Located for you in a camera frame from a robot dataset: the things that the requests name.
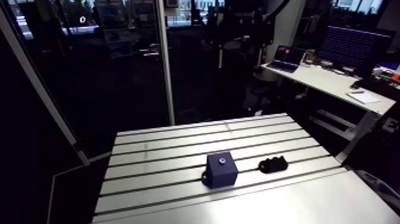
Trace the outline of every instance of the metal frame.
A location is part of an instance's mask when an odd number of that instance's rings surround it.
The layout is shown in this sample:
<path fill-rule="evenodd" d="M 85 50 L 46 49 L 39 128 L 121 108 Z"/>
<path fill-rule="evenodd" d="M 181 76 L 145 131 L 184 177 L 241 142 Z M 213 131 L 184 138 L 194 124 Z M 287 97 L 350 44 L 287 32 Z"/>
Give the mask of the metal frame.
<path fill-rule="evenodd" d="M 358 122 L 358 124 L 355 128 L 355 135 L 351 139 L 350 143 L 347 145 L 347 147 L 342 152 L 340 152 L 335 157 L 335 159 L 338 162 L 343 163 L 347 159 L 347 157 L 349 156 L 349 154 L 351 153 L 353 148 L 356 146 L 356 144 L 361 140 L 361 138 L 363 138 L 365 134 L 369 133 L 372 130 L 372 128 L 375 125 L 378 118 L 379 118 L 379 115 L 376 114 L 375 112 L 367 111 L 365 113 L 365 115 L 364 115 L 364 117 L 362 117 L 361 121 Z"/>
<path fill-rule="evenodd" d="M 165 26 L 164 0 L 156 0 L 157 17 L 161 44 L 162 67 L 164 69 L 165 93 L 167 94 L 170 125 L 175 125 L 174 101 L 171 86 L 170 59 L 168 56 L 167 27 Z"/>
<path fill-rule="evenodd" d="M 67 124 L 66 120 L 64 119 L 63 115 L 59 111 L 57 105 L 55 105 L 52 97 L 49 95 L 48 89 L 45 84 L 42 82 L 40 76 L 37 73 L 37 70 L 33 67 L 31 60 L 28 58 L 26 54 L 26 50 L 23 48 L 20 40 L 16 37 L 13 29 L 15 27 L 10 26 L 10 21 L 8 18 L 11 16 L 5 11 L 5 5 L 2 3 L 0 6 L 0 28 L 3 31 L 3 34 L 10 45 L 12 51 L 14 52 L 15 56 L 18 59 L 18 62 L 21 64 L 23 70 L 25 71 L 28 79 L 30 80 L 31 84 L 33 85 L 34 89 L 36 90 L 37 94 L 43 101 L 45 107 L 50 112 L 50 115 L 53 117 L 55 122 L 57 123 L 58 127 L 61 129 L 64 136 L 67 138 L 70 145 L 74 148 L 76 154 L 78 155 L 81 162 L 88 166 L 90 161 L 86 154 L 82 151 L 81 148 L 77 147 L 77 139 L 75 134 Z"/>

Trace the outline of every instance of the wall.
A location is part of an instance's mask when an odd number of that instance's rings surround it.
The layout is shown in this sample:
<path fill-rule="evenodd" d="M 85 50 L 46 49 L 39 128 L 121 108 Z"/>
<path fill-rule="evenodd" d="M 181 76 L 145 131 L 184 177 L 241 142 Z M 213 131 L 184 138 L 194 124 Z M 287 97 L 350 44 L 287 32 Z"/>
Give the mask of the wall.
<path fill-rule="evenodd" d="M 379 29 L 385 30 L 393 30 L 396 31 L 397 34 L 390 46 L 390 51 L 398 51 L 400 50 L 400 1 L 399 0 L 390 0 L 387 5 L 379 23 Z"/>

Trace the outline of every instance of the notebook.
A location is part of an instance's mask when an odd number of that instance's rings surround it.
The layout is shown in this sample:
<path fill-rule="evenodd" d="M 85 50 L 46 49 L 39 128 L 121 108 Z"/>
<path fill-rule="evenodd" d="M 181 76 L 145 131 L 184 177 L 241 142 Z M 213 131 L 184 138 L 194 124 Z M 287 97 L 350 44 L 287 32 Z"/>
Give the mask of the notebook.
<path fill-rule="evenodd" d="M 372 102 L 380 102 L 380 100 L 365 91 L 352 91 L 347 93 L 353 99 L 358 100 L 363 104 L 370 104 Z"/>

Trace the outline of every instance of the monitor screen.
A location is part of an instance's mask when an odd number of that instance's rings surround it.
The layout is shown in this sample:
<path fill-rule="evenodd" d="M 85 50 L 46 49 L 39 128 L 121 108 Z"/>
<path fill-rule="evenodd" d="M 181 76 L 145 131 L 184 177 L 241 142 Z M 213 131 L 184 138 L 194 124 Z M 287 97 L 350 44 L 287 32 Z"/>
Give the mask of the monitor screen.
<path fill-rule="evenodd" d="M 274 61 L 292 66 L 298 66 L 304 55 L 304 49 L 291 46 L 278 46 Z"/>
<path fill-rule="evenodd" d="M 343 27 L 328 26 L 317 55 L 361 72 L 371 72 L 389 48 L 392 36 Z"/>

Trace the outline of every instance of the blue box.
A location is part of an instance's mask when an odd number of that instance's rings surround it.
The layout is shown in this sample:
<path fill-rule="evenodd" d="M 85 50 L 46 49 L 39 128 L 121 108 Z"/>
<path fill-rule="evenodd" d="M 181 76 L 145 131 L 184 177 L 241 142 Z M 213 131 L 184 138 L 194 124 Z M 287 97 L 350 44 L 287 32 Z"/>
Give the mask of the blue box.
<path fill-rule="evenodd" d="M 238 168 L 229 152 L 209 154 L 202 181 L 209 188 L 221 188 L 234 185 L 238 173 Z"/>

